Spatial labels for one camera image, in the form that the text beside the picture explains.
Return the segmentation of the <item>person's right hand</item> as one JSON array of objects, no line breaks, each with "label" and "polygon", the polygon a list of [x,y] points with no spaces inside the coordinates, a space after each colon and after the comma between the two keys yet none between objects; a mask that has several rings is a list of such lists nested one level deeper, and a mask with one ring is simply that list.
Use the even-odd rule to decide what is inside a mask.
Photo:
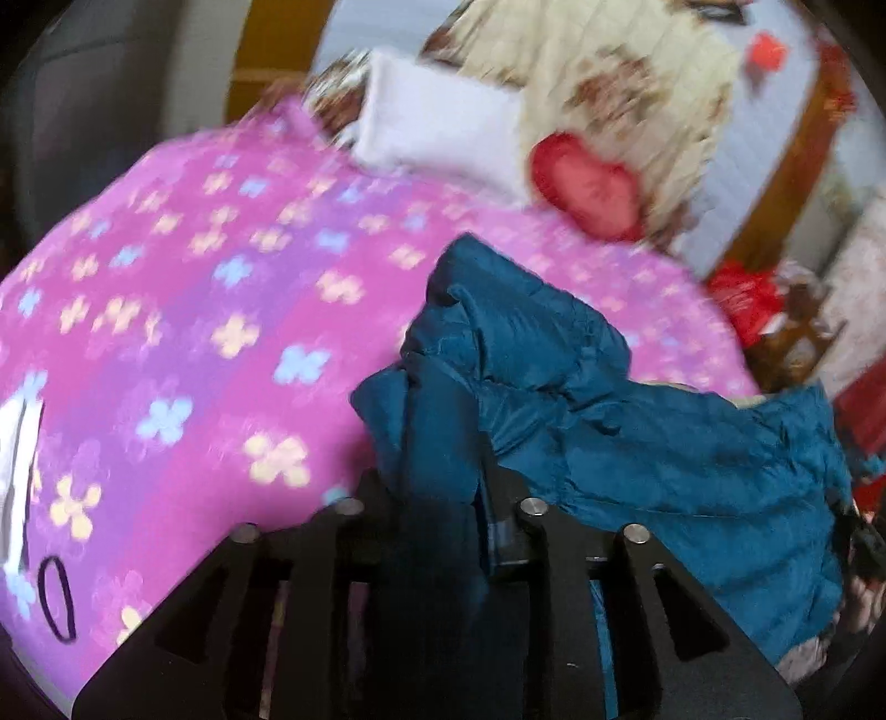
[{"label": "person's right hand", "polygon": [[869,635],[884,612],[884,580],[853,572],[844,576],[844,595],[837,616],[838,637]]}]

